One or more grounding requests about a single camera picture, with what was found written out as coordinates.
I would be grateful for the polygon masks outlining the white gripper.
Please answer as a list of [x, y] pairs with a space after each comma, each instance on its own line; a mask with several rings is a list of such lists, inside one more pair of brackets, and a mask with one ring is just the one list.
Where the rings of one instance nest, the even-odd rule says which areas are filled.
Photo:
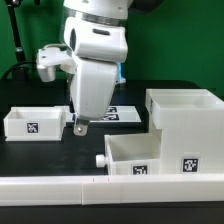
[[118, 64], [126, 60], [128, 52], [125, 28], [68, 17], [63, 37], [76, 66], [71, 84], [77, 116], [73, 133], [85, 136], [89, 120], [102, 119], [110, 104]]

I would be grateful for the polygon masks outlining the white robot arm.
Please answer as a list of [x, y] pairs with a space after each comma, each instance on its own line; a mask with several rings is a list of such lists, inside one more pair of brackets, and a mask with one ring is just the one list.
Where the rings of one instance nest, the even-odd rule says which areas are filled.
[[147, 14], [164, 0], [65, 0], [67, 18], [63, 41], [75, 64], [70, 95], [74, 106], [73, 132], [87, 133], [89, 122], [102, 119], [109, 107], [128, 46], [128, 14]]

